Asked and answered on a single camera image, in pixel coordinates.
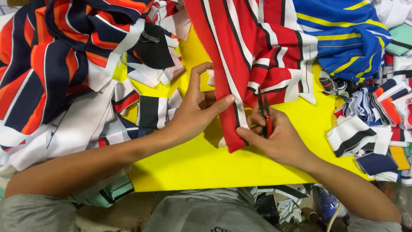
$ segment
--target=scissors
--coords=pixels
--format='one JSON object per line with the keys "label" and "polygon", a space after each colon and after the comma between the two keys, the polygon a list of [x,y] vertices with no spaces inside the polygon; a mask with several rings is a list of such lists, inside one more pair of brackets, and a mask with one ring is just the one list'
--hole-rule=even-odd
{"label": "scissors", "polygon": [[263,100],[262,100],[262,94],[260,92],[260,87],[257,88],[257,102],[259,104],[260,116],[266,119],[266,126],[262,126],[262,132],[260,133],[260,136],[263,136],[265,139],[267,139],[272,134],[272,119],[270,117],[269,105],[267,103],[266,94],[263,94]]}

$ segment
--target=blue fabric with yellow stripes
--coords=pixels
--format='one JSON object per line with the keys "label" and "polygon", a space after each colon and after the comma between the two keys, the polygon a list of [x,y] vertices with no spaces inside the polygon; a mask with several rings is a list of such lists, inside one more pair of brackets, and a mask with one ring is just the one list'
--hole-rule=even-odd
{"label": "blue fabric with yellow stripes", "polygon": [[293,0],[298,23],[318,39],[318,61],[332,76],[363,82],[378,72],[392,41],[375,8],[361,0]]}

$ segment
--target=yellow table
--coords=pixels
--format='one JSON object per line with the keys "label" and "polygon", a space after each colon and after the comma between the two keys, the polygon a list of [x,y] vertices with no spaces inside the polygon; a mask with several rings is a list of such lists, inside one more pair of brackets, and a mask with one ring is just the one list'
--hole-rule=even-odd
{"label": "yellow table", "polygon": [[[189,82],[190,69],[200,63],[210,61],[196,33],[191,28],[187,42],[180,42],[178,48],[186,72],[180,77],[154,89],[133,82],[144,95],[153,97],[170,97],[176,88],[185,93]],[[339,165],[362,177],[352,157],[336,158],[325,137],[325,131],[332,128],[336,117],[332,114],[339,106],[336,97],[322,94],[319,83],[321,67],[313,66],[314,91],[316,106],[302,98],[296,102],[278,104],[274,107],[285,112],[309,149],[328,162]],[[213,88],[207,85],[208,74],[203,74],[201,90]],[[115,79],[126,78],[126,67],[122,64],[114,75]],[[137,106],[130,107],[127,119],[135,122]],[[255,147],[248,146],[232,154],[227,148],[217,148],[223,132],[219,120],[215,119],[204,133],[193,140],[173,149],[153,155],[136,162],[129,173],[136,192],[203,189],[218,187],[245,187],[262,185],[282,185],[297,183],[314,183],[315,180],[306,173],[291,166],[273,162]]]}

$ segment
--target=forearm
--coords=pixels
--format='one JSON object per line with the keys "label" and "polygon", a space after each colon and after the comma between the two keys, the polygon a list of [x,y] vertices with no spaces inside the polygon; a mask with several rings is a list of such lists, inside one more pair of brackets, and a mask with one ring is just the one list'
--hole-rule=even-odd
{"label": "forearm", "polygon": [[172,146],[159,131],[120,144],[58,157],[12,176],[6,197],[38,194],[67,197],[115,174],[132,163]]}
{"label": "forearm", "polygon": [[330,190],[349,212],[376,221],[400,223],[396,206],[367,180],[314,156],[303,167],[319,183]]}

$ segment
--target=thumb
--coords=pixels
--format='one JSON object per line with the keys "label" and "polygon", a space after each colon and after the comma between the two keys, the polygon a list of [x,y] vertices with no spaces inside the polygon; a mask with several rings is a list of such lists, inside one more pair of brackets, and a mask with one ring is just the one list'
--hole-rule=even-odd
{"label": "thumb", "polygon": [[205,109],[205,114],[207,115],[208,119],[213,120],[218,114],[226,110],[233,102],[234,95],[228,95],[217,101],[211,107]]}
{"label": "thumb", "polygon": [[257,135],[249,129],[238,127],[236,129],[236,133],[244,140],[246,140],[249,144],[255,145],[261,150],[264,150],[267,145],[267,139]]}

